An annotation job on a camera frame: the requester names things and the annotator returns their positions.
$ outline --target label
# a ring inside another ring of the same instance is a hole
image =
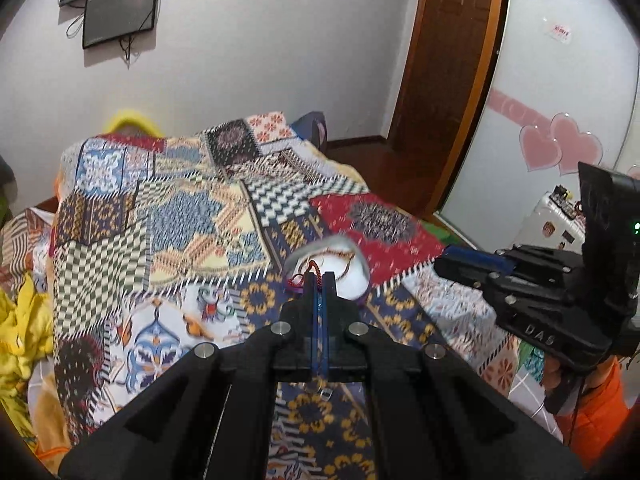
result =
[[[549,28],[546,34],[562,44],[571,43],[571,29],[565,25],[556,23]]]

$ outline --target blue strip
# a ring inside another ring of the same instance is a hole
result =
[[[318,305],[318,288],[314,283],[314,326],[311,335],[311,371],[315,376],[318,374],[318,315],[320,314]]]
[[[444,249],[442,256],[451,256],[463,264],[487,269],[489,272],[495,270],[503,275],[511,274],[515,268],[514,261],[504,256],[483,253],[482,251],[475,251],[454,245],[450,245]]]
[[[321,298],[321,313],[322,313],[322,356],[320,360],[320,370],[322,378],[329,377],[329,319],[326,309],[326,287],[322,286],[322,298]]]

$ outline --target wooden door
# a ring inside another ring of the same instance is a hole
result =
[[[411,187],[398,205],[414,214],[429,203],[459,133],[491,7],[492,0],[420,0],[389,133]]]

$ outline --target door frame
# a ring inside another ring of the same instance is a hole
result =
[[[389,128],[388,142],[393,147],[398,140],[398,126],[400,123],[401,109],[404,99],[408,91],[408,83],[411,79],[414,68],[415,54],[418,48],[418,39],[422,30],[424,18],[424,7],[426,0],[418,0],[418,6],[415,14],[414,30],[412,31],[411,43],[407,53],[404,74],[402,75],[402,83],[398,92],[398,100],[394,116]],[[478,68],[466,102],[465,111],[460,121],[458,132],[453,142],[453,146],[447,157],[447,161],[440,175],[431,199],[427,206],[422,210],[420,216],[422,218],[431,219],[433,213],[437,211],[444,203],[453,181],[455,180],[458,170],[462,165],[462,161],[466,155],[469,144],[473,137],[473,133],[478,126],[484,102],[486,101],[494,76],[495,65],[498,60],[499,49],[497,46],[502,41],[502,33],[504,31],[504,23],[506,20],[508,0],[491,0],[489,7],[489,16],[487,19],[484,41],[482,42],[482,50],[478,61]]]

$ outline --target cord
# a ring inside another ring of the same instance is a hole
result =
[[[78,25],[78,28],[76,28],[76,30],[74,30],[71,34],[69,34],[69,30],[71,29],[71,27],[73,27],[76,23],[78,22],[82,22],[82,20],[84,19],[84,12],[82,14],[79,14],[78,16],[76,16],[76,18],[71,22],[71,24],[66,28],[66,37],[67,39],[71,39],[74,38],[78,35],[78,32],[80,32],[80,28],[81,25]]]
[[[578,409],[580,407],[580,400],[584,394],[584,385],[586,384],[587,376],[582,376],[580,380],[580,389],[578,390],[578,398],[575,400],[574,417],[571,421],[571,430],[569,431],[569,440],[567,441],[567,447],[571,449],[571,441],[574,438],[575,421],[578,419]]]
[[[148,14],[145,16],[145,19],[142,20],[142,23],[140,23],[140,26],[138,27],[138,30],[132,34],[129,34],[128,38],[127,38],[127,47],[125,48],[122,44],[122,40],[123,38],[118,38],[118,43],[120,44],[120,49],[123,51],[124,53],[124,60],[127,63],[127,67],[129,67],[130,65],[130,60],[131,60],[131,45],[133,43],[133,40],[135,40],[135,34],[140,32],[140,30],[142,30],[142,27],[145,26],[146,20],[149,19],[149,17],[151,16],[151,14],[154,12],[154,10],[156,10],[156,6],[154,5],[151,10],[148,12]]]
[[[309,272],[311,269],[315,270],[316,272],[316,285],[318,286],[318,288],[322,288],[322,274],[320,274],[320,267],[318,267],[318,264],[316,264],[315,260],[309,260],[309,264],[308,264],[308,267],[306,268],[305,274]],[[297,277],[300,277],[300,281],[296,283],[295,280]],[[293,288],[300,288],[304,280],[305,280],[304,274],[294,274],[289,279],[289,286],[292,286]]]

